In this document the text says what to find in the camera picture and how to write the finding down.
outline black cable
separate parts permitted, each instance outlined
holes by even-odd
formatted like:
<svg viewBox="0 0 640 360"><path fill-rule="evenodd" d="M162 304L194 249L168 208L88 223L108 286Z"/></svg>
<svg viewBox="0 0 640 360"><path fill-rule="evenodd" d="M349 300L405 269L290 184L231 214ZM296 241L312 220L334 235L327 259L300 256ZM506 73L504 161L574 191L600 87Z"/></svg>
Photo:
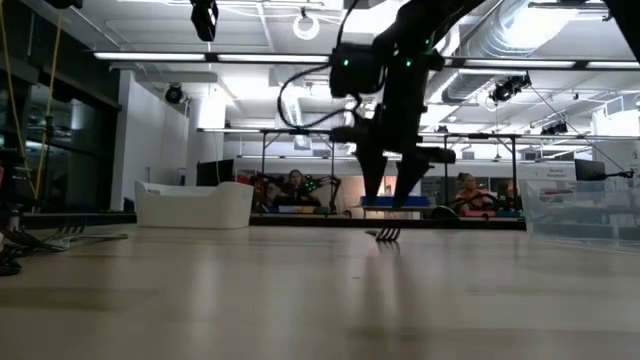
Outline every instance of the black cable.
<svg viewBox="0 0 640 360"><path fill-rule="evenodd" d="M344 15L344 19L342 20L342 23L340 24L340 29L338 30L338 37L336 38L336 47L340 46L340 44L342 43L342 33L344 32L344 24L347 23L347 19L349 18L349 15L351 15L351 12L353 11L353 9L356 8L356 5L358 5L358 2L360 0L353 0L353 3L351 3L351 6L349 6L349 9L347 10L347 13Z"/></svg>
<svg viewBox="0 0 640 360"><path fill-rule="evenodd" d="M353 3L351 4L351 6L349 6L349 9L347 10L347 13L344 16L344 19L342 20L342 23L340 24L340 29L338 30L338 36L336 39L336 47L340 45L340 43L342 43L342 33L344 32L344 24L346 24L347 19L349 18L349 15L351 14L351 12L353 11L353 9L355 9L356 5L358 5L358 2L360 0L354 0ZM344 113L344 112L351 112L354 114L354 116L357 116L355 113L355 109L357 109L361 104L362 104L362 99L357 97L356 101L357 101L357 105L356 107L354 107L352 110L347 110L347 109L339 109L336 110L334 112L331 112L325 116L323 116L322 118L310 123L310 124L305 124L305 125L296 125L296 124L292 124L287 117L285 116L284 113L284 109L282 108L282 94L284 93L284 90L287 88L287 86L289 86L289 84L291 84L292 82L294 82L295 80L305 76L305 75L309 75L311 73L314 73L316 71L320 71L320 70L324 70L328 67L330 67L331 64L325 64L325 65L320 65L311 69L307 69L305 71L301 71L295 75L293 75L292 77L290 77L280 88L280 93L278 94L278 100L277 100L277 107L278 107L278 115L280 115L280 118L282 119L282 122L285 123L285 125L287 125L290 128L294 128L294 129L308 129L311 128L313 126L316 126L324 121L326 121L327 119L336 116L338 114Z"/></svg>
<svg viewBox="0 0 640 360"><path fill-rule="evenodd" d="M314 73L316 71L320 71L320 70L324 70L326 68L328 68L329 66L331 66L330 64L325 64L325 65L320 65L320 66L316 66L314 68L311 69L307 69L305 71L299 72L295 75L293 75L292 77L290 77L280 88L280 93L278 94L278 100L277 100L277 106L278 106L278 114L280 115L280 118L282 119L282 122L284 122L288 127L290 128L296 128L296 129L301 129L303 128L300 125L296 125L296 124L292 124L291 122L289 122L289 120L287 120L287 117L284 114L284 109L282 108L282 94L284 93L284 90L287 88L287 86L289 86L289 84L291 84L292 82L298 80L299 78Z"/></svg>
<svg viewBox="0 0 640 360"><path fill-rule="evenodd" d="M529 87L531 88L531 90L533 90L534 93L536 93L536 95L538 95L540 100L542 100L542 102L544 102L549 107L549 109L551 109L551 111L553 111L556 114L558 118L563 119L562 115L560 115L560 113L553 106L551 106L551 104L549 104L549 102L544 97L542 97L542 95L540 95L538 90L536 90L533 87L533 85L529 85ZM573 125L569 124L568 121L565 121L564 123L567 124L567 126L570 127L571 130L575 131L578 135L580 135L580 132L575 127L573 127ZM620 166L620 164L618 164L611 157L609 157L609 155L605 154L604 151L598 149L598 147L592 141L587 139L586 136L583 137L583 140L586 141L594 150L598 151L600 154L602 154L602 156L606 157L609 161L611 161L613 165L617 166L623 172L626 171L622 166Z"/></svg>

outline clear plastic bin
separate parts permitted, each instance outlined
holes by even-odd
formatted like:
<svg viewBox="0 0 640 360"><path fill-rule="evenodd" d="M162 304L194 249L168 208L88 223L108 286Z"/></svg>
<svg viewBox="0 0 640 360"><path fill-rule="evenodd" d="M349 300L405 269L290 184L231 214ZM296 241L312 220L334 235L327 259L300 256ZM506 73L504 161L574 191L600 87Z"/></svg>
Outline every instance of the clear plastic bin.
<svg viewBox="0 0 640 360"><path fill-rule="evenodd" d="M520 182L531 239L640 251L640 179Z"/></svg>

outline blue object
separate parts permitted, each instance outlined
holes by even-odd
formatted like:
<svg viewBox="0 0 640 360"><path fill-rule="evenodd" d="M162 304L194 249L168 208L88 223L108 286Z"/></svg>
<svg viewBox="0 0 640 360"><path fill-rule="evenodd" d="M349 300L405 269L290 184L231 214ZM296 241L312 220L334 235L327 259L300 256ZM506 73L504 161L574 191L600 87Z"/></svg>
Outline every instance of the blue object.
<svg viewBox="0 0 640 360"><path fill-rule="evenodd" d="M360 197L361 206L393 206L393 196L378 196L373 204L367 204L367 199L364 196ZM426 196L409 196L404 202L407 207L422 207L429 206L429 199Z"/></svg>
<svg viewBox="0 0 640 360"><path fill-rule="evenodd" d="M520 211L497 211L495 217L519 218L521 216Z"/></svg>

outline ceiling duct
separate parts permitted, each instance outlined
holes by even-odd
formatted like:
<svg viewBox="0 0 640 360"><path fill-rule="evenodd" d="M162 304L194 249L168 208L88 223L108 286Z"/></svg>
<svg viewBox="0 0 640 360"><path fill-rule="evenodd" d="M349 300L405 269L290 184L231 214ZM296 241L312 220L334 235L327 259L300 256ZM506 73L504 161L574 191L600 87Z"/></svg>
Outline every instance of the ceiling duct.
<svg viewBox="0 0 640 360"><path fill-rule="evenodd" d="M461 44L454 56L528 57L553 39L577 14L577 10L530 8L530 2L531 0L504 0L478 26L468 41ZM432 78L426 98L433 102L462 104L494 76L461 74L455 69L445 69ZM437 115L439 119L430 119L429 124L425 125L433 125L442 119L442 112Z"/></svg>

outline glass wall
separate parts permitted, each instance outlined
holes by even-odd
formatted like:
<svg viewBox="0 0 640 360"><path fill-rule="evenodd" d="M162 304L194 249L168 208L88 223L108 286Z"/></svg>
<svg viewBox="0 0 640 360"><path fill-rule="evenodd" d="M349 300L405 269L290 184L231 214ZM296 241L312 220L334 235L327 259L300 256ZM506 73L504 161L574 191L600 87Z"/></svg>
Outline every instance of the glass wall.
<svg viewBox="0 0 640 360"><path fill-rule="evenodd" d="M6 73L0 77L0 146L5 153L19 153ZM41 212L108 210L117 113L60 94L49 102L45 85L29 85L19 79L13 85L26 166L22 161L2 162L3 168L11 169L4 173L3 190L34 198L40 170Z"/></svg>
<svg viewBox="0 0 640 360"><path fill-rule="evenodd" d="M43 174L40 198L46 205L42 211L108 210L116 114L76 99L56 97L49 105L49 88L31 87L27 159L33 173L40 169ZM47 106L51 127L43 136Z"/></svg>

